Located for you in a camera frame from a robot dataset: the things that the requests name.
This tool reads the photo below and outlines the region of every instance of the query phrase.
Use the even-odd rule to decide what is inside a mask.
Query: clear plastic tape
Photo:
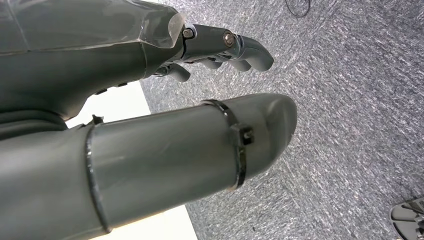
[[[141,0],[0,0],[0,54],[144,42],[173,48],[186,17]]]

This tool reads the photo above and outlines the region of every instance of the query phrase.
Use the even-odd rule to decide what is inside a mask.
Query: robotic hand
[[[0,1],[0,239],[104,235],[238,189],[284,151],[297,109],[280,94],[67,128],[92,94],[188,80],[178,63],[272,66],[257,41],[178,16],[138,0]]]
[[[192,24],[182,31],[184,51],[180,59],[160,67],[155,76],[171,76],[179,82],[189,79],[190,73],[176,63],[202,63],[218,69],[228,62],[245,72],[253,67],[264,72],[271,68],[274,59],[256,40],[237,35],[224,28]]]

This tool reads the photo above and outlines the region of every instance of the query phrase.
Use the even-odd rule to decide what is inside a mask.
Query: metal bolt
[[[182,36],[183,36],[185,39],[192,38],[192,37],[194,37],[194,35],[195,35],[195,33],[194,33],[194,32],[193,32],[193,30],[191,30],[190,28],[186,28],[186,29],[184,29],[184,30],[182,31]]]
[[[224,44],[227,47],[231,47],[235,42],[234,34],[232,34],[230,31],[224,32],[223,39],[224,39]]]

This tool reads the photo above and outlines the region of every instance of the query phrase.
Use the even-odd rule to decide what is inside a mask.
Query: black zip tie
[[[232,140],[235,149],[235,159],[236,159],[236,176],[235,184],[230,187],[228,190],[234,191],[240,188],[245,182],[246,178],[246,145],[252,144],[255,140],[253,129],[251,126],[240,123],[237,117],[234,115],[233,111],[225,105],[223,102],[208,99],[200,102],[202,105],[210,105],[218,110],[220,110],[226,122],[229,125],[229,128],[232,133]]]

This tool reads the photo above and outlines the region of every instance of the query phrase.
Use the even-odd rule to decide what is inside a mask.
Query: black cable
[[[304,16],[306,16],[306,14],[309,13],[309,10],[311,9],[311,0],[305,0],[307,3],[307,9],[306,12],[304,12],[304,14],[302,15],[297,15],[294,12],[292,12],[292,10],[289,7],[289,3],[287,2],[287,0],[285,0],[285,5],[287,6],[288,11],[291,13],[291,15],[293,15],[295,18],[303,18]]]

